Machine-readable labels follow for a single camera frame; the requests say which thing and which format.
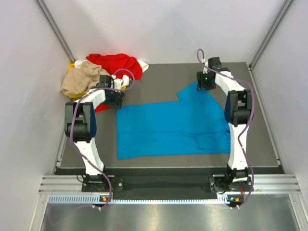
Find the blue t shirt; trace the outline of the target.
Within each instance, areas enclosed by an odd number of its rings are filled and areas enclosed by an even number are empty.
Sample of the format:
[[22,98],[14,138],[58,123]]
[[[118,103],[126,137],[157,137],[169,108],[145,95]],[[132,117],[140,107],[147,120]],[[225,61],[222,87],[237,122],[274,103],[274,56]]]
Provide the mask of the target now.
[[217,100],[207,91],[197,91],[195,82],[177,97],[117,110],[118,159],[230,152],[230,129]]

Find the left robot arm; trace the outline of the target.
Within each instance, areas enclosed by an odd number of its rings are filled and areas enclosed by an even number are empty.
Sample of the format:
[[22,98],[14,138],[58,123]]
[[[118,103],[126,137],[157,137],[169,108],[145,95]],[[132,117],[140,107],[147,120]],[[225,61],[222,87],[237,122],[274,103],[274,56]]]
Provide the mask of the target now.
[[82,174],[84,192],[106,192],[109,179],[104,172],[104,163],[100,159],[95,143],[97,123],[95,109],[100,104],[121,108],[125,96],[124,90],[129,85],[130,77],[124,75],[101,75],[96,86],[79,100],[65,104],[64,133],[70,139],[72,147],[84,161],[86,173]]

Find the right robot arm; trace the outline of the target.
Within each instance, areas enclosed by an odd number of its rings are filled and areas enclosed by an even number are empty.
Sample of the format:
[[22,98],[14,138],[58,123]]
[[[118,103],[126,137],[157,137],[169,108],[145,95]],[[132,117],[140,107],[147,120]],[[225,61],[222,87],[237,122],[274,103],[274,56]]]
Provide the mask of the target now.
[[224,117],[230,131],[230,157],[225,177],[213,183],[213,189],[222,187],[223,191],[237,190],[250,184],[246,158],[247,132],[252,122],[255,98],[252,90],[244,88],[243,80],[234,78],[229,69],[223,68],[218,57],[198,58],[203,70],[197,72],[197,90],[213,90],[219,86],[226,95]]

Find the red t shirt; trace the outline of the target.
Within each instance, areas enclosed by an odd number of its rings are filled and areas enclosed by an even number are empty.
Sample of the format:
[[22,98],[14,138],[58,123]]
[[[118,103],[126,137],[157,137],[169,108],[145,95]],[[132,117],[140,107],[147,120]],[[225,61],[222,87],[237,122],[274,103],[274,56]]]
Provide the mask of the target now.
[[[131,71],[136,79],[141,79],[142,69],[135,57],[128,56],[126,54],[120,53],[115,55],[100,55],[100,54],[90,54],[87,56],[87,60],[96,65],[101,65],[108,74],[114,74],[118,69],[124,68]],[[126,71],[119,71],[116,74],[117,78],[122,78],[123,75],[132,75]],[[96,113],[109,109],[110,106],[105,103],[101,103],[94,110]]]

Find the beige t shirt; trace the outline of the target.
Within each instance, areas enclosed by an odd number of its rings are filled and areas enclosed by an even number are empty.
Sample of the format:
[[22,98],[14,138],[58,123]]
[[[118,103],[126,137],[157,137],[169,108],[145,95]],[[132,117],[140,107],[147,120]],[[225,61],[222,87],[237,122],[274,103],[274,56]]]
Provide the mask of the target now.
[[101,65],[94,64],[89,60],[78,60],[64,77],[60,92],[66,96],[80,94],[95,87],[101,75],[110,76]]

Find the white t shirt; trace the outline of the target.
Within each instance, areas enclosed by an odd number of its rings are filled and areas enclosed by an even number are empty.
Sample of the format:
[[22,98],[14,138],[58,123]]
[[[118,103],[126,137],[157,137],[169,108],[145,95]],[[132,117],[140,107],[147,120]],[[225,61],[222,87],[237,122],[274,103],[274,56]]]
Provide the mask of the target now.
[[[81,68],[82,63],[85,62],[86,60],[77,60],[74,62],[74,67],[75,68]],[[147,71],[149,68],[149,65],[145,62],[143,62],[142,60],[137,60],[139,65],[141,66],[141,69],[143,72]]]

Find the yellow plastic bin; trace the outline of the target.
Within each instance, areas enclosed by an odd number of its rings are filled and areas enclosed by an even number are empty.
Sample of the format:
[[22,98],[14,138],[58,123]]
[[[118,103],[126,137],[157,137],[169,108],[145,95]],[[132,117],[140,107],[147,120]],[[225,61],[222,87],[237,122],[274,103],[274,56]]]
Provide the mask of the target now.
[[82,92],[82,93],[80,93],[80,94],[71,94],[69,97],[70,98],[81,98],[86,92],[88,92],[89,90],[87,90],[87,91],[84,91],[84,92]]

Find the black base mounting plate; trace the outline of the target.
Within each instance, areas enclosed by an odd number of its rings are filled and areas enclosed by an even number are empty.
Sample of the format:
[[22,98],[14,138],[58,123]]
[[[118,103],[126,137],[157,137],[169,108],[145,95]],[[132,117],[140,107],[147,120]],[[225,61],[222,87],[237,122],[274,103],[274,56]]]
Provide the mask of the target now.
[[113,176],[110,177],[111,185],[101,176],[84,176],[82,192],[109,192],[126,193],[131,190],[158,191],[162,189],[200,190],[205,193],[226,191],[240,191],[244,187],[249,191],[252,186],[251,178],[244,181],[232,182],[226,176]]

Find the right corner aluminium post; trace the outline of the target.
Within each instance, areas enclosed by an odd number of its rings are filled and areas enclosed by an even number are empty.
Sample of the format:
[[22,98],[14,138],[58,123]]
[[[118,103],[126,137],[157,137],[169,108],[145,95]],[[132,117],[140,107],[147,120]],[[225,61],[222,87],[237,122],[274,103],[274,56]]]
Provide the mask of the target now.
[[264,53],[265,49],[269,45],[270,41],[272,40],[273,36],[275,35],[275,32],[279,28],[280,24],[282,23],[283,19],[287,15],[289,9],[291,8],[292,4],[294,3],[294,0],[285,0],[283,2],[282,7],[280,8],[278,14],[275,16],[273,23],[271,24],[268,32],[266,33],[264,39],[262,40],[257,52],[255,53],[251,63],[248,65],[250,70],[253,70],[253,68],[258,63],[259,59],[261,58],[262,54]]

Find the corner aluminium post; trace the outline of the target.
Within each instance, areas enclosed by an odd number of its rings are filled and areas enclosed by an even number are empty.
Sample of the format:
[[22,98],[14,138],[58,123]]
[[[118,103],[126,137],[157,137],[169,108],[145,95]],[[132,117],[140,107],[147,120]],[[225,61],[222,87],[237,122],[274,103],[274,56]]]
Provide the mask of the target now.
[[250,70],[253,70],[253,68],[258,63],[259,59],[261,58],[262,54],[264,53],[265,49],[269,45],[270,41],[272,40],[273,36],[275,35],[275,32],[279,28],[280,24],[282,23],[283,19],[287,15],[289,9],[291,8],[292,4],[294,3],[294,0],[285,0],[283,2],[282,7],[280,8],[278,14],[275,16],[273,23],[271,24],[268,32],[266,33],[264,39],[262,40],[257,52],[255,53],[251,63],[248,65]]
[[51,30],[53,31],[56,39],[58,40],[62,50],[64,51],[65,55],[67,56],[68,60],[71,63],[75,62],[75,58],[74,55],[71,51],[71,49],[69,48],[62,32],[60,31],[53,15],[51,14],[48,6],[46,5],[45,1],[43,0],[34,0],[34,2],[36,3],[36,5],[38,6],[39,10],[41,11],[41,13],[43,14],[45,20],[47,21],[48,25],[50,26]]

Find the left corner aluminium post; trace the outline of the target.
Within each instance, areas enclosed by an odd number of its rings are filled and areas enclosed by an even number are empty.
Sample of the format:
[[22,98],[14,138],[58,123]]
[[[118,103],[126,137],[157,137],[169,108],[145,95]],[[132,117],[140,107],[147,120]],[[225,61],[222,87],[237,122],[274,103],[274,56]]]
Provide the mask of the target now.
[[69,48],[62,32],[60,31],[53,15],[51,14],[48,6],[46,5],[45,1],[43,0],[34,0],[34,2],[36,3],[36,5],[38,6],[39,10],[41,11],[41,13],[43,14],[45,20],[47,21],[48,25],[50,26],[51,30],[53,31],[56,39],[58,40],[62,50],[64,51],[65,55],[67,56],[68,60],[71,63],[75,62],[75,58],[74,55],[71,51],[71,49]]

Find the aluminium frame rail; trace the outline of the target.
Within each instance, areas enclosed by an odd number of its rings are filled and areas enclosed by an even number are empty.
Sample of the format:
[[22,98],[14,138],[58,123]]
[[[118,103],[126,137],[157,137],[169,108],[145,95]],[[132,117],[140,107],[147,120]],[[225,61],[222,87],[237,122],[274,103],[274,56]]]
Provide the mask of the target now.
[[[80,193],[82,183],[76,176],[44,176],[39,193]],[[292,174],[256,174],[254,194],[294,194],[301,193],[295,175]]]

